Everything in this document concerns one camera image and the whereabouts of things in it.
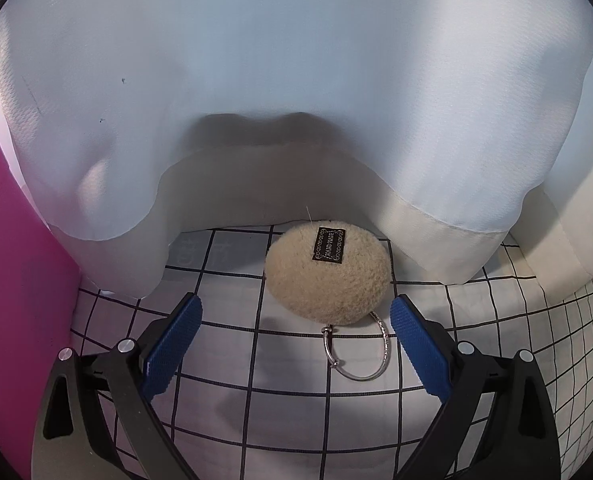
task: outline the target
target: grid pattern surface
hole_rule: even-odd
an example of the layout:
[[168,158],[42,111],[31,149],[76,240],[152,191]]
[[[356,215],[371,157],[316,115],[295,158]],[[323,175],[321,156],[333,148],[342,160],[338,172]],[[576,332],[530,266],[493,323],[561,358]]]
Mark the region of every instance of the grid pattern surface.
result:
[[[152,405],[176,446],[205,480],[391,479],[439,408],[395,345],[384,375],[356,383],[332,370],[321,326],[294,316],[265,288],[270,244],[297,222],[182,234],[170,247],[163,281],[134,300],[81,285],[72,345],[82,354],[137,338],[193,290],[204,321],[166,393]],[[508,237],[464,285],[443,285],[382,243],[392,262],[392,290],[376,312],[389,325],[389,304],[407,294],[422,314],[481,351],[539,362],[559,432],[563,478],[593,449],[593,280],[549,305],[518,245]],[[380,363],[381,334],[359,322],[334,334],[345,368],[367,375]],[[112,399],[101,403],[126,468],[141,475]],[[451,474],[466,468],[492,401],[481,397]]]

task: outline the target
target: blue gripper pad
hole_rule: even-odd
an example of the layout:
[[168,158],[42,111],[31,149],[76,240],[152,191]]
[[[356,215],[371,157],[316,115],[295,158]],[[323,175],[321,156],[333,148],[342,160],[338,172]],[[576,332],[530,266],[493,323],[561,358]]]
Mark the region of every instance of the blue gripper pad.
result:
[[162,394],[188,351],[203,318],[198,296],[192,296],[156,342],[144,362],[141,394],[148,402]]
[[452,393],[448,362],[421,321],[401,298],[392,302],[390,323],[427,393],[445,404]]

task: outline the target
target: black grid lines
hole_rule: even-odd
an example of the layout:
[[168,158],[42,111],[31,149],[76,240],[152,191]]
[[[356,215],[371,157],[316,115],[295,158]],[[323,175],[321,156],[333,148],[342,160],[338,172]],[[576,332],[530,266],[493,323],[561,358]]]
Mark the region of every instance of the black grid lines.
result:
[[[73,337],[85,353],[109,349],[126,335],[138,337],[150,320],[170,312],[183,291],[195,290],[204,304],[203,327],[169,392],[155,398],[153,406],[188,462],[205,471],[202,476],[259,478],[262,457],[266,476],[289,479],[294,463],[299,464],[294,466],[295,478],[332,479],[343,474],[336,457],[352,455],[358,464],[374,464],[375,479],[390,480],[420,441],[438,401],[423,390],[392,331],[397,353],[392,352],[392,362],[379,380],[347,383],[329,368],[321,327],[277,306],[264,286],[264,255],[283,231],[280,226],[224,228],[182,235],[184,243],[173,244],[163,282],[143,301],[82,288],[89,316],[79,316]],[[413,266],[405,256],[387,238],[381,241],[391,257],[393,286],[377,309],[386,324],[391,298],[405,293],[454,338],[467,338],[481,351],[506,356],[530,348],[542,369],[552,368],[544,377],[563,439],[564,478],[571,475],[593,449],[593,282],[575,298],[547,304],[511,242],[499,248],[499,256],[486,263],[480,275],[465,285],[445,286],[409,274]],[[568,308],[574,308],[580,322],[573,325]],[[120,329],[99,330],[99,316]],[[539,322],[544,317],[547,334]],[[365,366],[369,373],[378,366],[381,336],[375,331],[374,325],[365,324],[334,333],[350,371]],[[566,361],[561,344],[573,337],[579,341],[579,336],[583,346],[579,343],[572,360]],[[474,424],[486,417],[478,413]],[[114,414],[108,423],[122,458],[134,462]],[[239,458],[221,464],[218,475],[209,474],[215,465],[205,460],[206,453],[230,456],[228,449]],[[467,460],[455,463],[451,474],[467,467]]]

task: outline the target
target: silver screw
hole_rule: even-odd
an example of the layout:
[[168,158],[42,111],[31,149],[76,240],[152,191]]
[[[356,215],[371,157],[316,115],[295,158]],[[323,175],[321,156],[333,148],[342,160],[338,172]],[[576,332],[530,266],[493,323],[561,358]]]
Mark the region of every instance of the silver screw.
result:
[[63,348],[61,352],[58,353],[58,358],[60,361],[67,361],[70,357],[72,357],[72,349],[71,348]]
[[534,361],[534,355],[532,355],[532,352],[530,352],[529,350],[522,350],[521,352],[519,352],[519,357],[521,358],[522,361],[525,361],[526,363],[531,363],[532,361]]
[[123,341],[119,341],[117,345],[118,351],[122,354],[127,354],[134,349],[134,340],[132,339],[123,339]]
[[475,347],[474,347],[474,345],[472,345],[472,343],[468,343],[467,341],[462,341],[461,343],[459,343],[457,345],[457,349],[463,355],[472,355],[473,353],[475,353]]

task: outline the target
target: pink box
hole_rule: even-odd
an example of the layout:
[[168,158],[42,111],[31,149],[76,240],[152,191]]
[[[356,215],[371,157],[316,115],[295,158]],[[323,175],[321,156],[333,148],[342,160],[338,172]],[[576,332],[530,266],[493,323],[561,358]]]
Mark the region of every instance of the pink box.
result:
[[70,345],[80,271],[38,217],[0,148],[0,449],[30,479],[49,372]]

